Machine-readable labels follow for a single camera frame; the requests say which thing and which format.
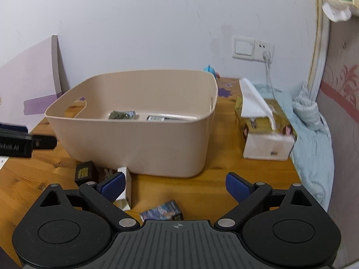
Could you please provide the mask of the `white slim box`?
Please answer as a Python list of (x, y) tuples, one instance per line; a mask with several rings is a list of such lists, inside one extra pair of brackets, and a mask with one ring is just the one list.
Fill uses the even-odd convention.
[(131, 210), (131, 190), (132, 179), (130, 171), (126, 166), (117, 169), (118, 172), (122, 172), (125, 176), (125, 189), (121, 195), (114, 201), (115, 206), (119, 207), (123, 211)]

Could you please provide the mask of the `white wall switch socket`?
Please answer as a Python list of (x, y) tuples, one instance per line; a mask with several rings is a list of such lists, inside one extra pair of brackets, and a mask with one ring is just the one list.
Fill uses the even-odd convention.
[(234, 59), (272, 62), (274, 45), (268, 41), (234, 36), (232, 37), (232, 57)]

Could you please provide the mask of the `black box gold character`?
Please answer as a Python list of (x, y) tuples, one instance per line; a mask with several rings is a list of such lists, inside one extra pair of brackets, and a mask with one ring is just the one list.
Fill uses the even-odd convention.
[(75, 168), (74, 181), (78, 187), (87, 182), (98, 182), (99, 172), (92, 161), (80, 163)]

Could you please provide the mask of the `beige plastic storage bin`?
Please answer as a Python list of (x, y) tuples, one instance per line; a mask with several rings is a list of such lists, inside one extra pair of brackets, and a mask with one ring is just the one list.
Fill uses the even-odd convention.
[[(80, 162), (150, 176), (189, 178), (206, 161), (218, 87), (202, 70), (133, 70), (94, 76), (45, 111), (68, 154)], [(112, 111), (135, 111), (109, 120)], [(149, 115), (192, 121), (147, 121)]]

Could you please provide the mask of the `floral purple cloth mat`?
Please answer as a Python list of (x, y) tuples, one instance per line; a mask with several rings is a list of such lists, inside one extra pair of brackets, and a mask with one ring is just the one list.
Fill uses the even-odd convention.
[(217, 78), (218, 96), (223, 98), (240, 97), (239, 79), (237, 78)]

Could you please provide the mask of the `dark toothpaste box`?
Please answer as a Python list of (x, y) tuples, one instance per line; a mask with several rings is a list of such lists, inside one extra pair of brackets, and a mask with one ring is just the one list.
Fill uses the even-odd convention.
[(146, 118), (147, 121), (192, 121), (191, 117), (174, 117), (164, 115), (149, 115)]

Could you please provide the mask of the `lilac headboard panel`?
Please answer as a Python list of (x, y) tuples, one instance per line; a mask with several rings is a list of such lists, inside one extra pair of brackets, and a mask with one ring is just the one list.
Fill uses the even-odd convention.
[(1, 66), (1, 123), (31, 131), (68, 89), (59, 38), (51, 35)]

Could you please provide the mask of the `small purple card box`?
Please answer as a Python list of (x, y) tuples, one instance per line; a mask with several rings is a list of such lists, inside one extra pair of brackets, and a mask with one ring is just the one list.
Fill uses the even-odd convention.
[(174, 200), (140, 213), (140, 219), (143, 222), (145, 220), (184, 220), (183, 213)]

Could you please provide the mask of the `bag of dried herbs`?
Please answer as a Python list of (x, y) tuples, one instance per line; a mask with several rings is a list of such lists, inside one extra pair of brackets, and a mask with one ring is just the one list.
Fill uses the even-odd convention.
[(135, 111), (112, 111), (108, 117), (109, 120), (131, 120), (135, 118)]

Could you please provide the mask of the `light blue blanket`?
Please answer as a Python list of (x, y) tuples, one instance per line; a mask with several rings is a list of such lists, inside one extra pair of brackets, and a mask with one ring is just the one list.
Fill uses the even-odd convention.
[(327, 211), (335, 169), (331, 132), (317, 103), (309, 98), (307, 84), (290, 91), (272, 91), (262, 84), (256, 84), (255, 88), (263, 98), (275, 98), (294, 127), (297, 140), (291, 160), (304, 187)]

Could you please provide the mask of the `gold tissue box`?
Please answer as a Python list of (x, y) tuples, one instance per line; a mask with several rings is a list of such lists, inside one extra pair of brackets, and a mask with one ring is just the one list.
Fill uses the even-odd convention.
[(243, 157), (254, 160), (286, 161), (297, 133), (275, 99), (264, 99), (246, 78), (239, 80), (241, 95), (235, 114)]

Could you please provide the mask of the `blue toy figurine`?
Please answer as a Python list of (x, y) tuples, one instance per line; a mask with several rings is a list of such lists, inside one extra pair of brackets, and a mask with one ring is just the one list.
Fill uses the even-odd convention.
[(211, 73), (216, 79), (220, 78), (219, 73), (216, 72), (215, 69), (213, 67), (211, 67), (210, 65), (207, 65), (203, 70), (205, 72)]

